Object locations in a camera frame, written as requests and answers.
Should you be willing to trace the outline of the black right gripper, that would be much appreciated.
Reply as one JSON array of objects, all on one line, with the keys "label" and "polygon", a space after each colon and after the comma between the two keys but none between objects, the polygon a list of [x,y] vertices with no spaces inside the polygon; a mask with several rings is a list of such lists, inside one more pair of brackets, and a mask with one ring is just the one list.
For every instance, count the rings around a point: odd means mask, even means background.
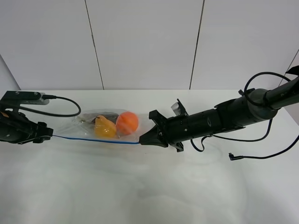
[{"label": "black right gripper", "polygon": [[149,112],[149,119],[156,125],[149,132],[140,136],[139,143],[145,146],[166,148],[172,146],[177,152],[183,152],[183,137],[187,128],[188,116],[166,118],[157,110]]}]

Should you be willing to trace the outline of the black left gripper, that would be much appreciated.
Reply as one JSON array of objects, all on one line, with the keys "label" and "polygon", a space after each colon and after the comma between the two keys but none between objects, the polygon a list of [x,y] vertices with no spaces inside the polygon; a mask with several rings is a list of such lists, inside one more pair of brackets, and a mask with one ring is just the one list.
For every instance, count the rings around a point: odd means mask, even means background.
[{"label": "black left gripper", "polygon": [[43,143],[53,129],[44,122],[32,122],[23,113],[0,112],[0,141],[12,144]]}]

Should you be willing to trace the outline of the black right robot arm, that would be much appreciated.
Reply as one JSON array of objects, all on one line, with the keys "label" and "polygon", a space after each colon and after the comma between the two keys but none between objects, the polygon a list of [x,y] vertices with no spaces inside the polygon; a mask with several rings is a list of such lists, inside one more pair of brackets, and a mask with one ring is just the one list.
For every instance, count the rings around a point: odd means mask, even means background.
[{"label": "black right robot arm", "polygon": [[180,101],[172,110],[174,117],[166,118],[157,110],[149,113],[155,126],[139,138],[141,145],[172,146],[184,150],[183,142],[205,139],[219,133],[232,132],[258,122],[273,119],[278,110],[299,101],[299,80],[289,80],[273,90],[249,89],[240,97],[216,105],[213,109],[189,115]]}]

